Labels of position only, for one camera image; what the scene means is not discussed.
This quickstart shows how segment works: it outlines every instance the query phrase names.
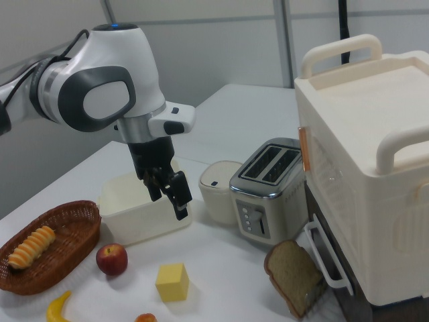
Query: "red apple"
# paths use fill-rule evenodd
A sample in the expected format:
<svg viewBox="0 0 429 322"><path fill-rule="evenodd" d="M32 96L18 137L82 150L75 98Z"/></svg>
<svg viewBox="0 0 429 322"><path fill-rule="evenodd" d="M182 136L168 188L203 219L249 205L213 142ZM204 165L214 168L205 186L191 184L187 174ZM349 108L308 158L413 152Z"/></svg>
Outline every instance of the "red apple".
<svg viewBox="0 0 429 322"><path fill-rule="evenodd" d="M101 272L109 276L124 273L128 266L127 251L121 244L108 244L100 248L95 256Z"/></svg>

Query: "bread slice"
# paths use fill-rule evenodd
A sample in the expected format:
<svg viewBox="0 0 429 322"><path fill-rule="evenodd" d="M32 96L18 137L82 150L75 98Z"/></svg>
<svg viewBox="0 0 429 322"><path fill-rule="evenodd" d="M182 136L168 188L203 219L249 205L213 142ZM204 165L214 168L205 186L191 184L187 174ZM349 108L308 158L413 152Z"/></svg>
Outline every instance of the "bread slice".
<svg viewBox="0 0 429 322"><path fill-rule="evenodd" d="M306 294L323 279L308 252L294 240L283 241L267 254L264 268L291 314L303 318L307 310Z"/></svg>

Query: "white plastic container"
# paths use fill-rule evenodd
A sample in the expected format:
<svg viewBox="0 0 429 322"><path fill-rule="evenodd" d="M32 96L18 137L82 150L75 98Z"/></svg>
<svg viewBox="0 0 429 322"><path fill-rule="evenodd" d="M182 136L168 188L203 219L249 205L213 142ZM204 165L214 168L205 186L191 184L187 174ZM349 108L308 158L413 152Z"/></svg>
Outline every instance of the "white plastic container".
<svg viewBox="0 0 429 322"><path fill-rule="evenodd" d="M312 74L369 48L368 60ZM313 48L295 81L306 180L367 300L429 292L429 54L362 35Z"/></svg>
<svg viewBox="0 0 429 322"><path fill-rule="evenodd" d="M237 218L229 191L229 181L242 166L235 161L211 164L200 176L198 186L210 217L224 225L236 225Z"/></svg>
<svg viewBox="0 0 429 322"><path fill-rule="evenodd" d="M172 167L178 171L174 159ZM106 182L98 204L102 220L115 241L122 245L170 233L190 225L192 221L190 204L187 206L188 216L178 221L170 200L163 195L161 199L152 201L135 172Z"/></svg>

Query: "apple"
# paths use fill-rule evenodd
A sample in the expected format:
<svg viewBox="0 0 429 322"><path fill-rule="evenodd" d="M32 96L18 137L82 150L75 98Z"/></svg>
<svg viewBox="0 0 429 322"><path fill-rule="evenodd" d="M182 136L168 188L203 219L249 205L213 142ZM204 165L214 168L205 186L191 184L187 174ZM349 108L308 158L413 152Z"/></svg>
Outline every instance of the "apple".
<svg viewBox="0 0 429 322"><path fill-rule="evenodd" d="M139 315L134 322L157 322L155 315L151 313L145 313Z"/></svg>
<svg viewBox="0 0 429 322"><path fill-rule="evenodd" d="M100 248L95 256L101 272L109 276L124 273L128 266L127 250L121 244L107 244Z"/></svg>

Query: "toaster knob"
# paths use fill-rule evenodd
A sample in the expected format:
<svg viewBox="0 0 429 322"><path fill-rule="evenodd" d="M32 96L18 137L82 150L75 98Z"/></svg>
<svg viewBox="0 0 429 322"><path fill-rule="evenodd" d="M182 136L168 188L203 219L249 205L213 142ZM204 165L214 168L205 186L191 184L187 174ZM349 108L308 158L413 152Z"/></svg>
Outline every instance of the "toaster knob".
<svg viewBox="0 0 429 322"><path fill-rule="evenodd" d="M262 218L262 212L254 210L249 214L250 221L259 221Z"/></svg>

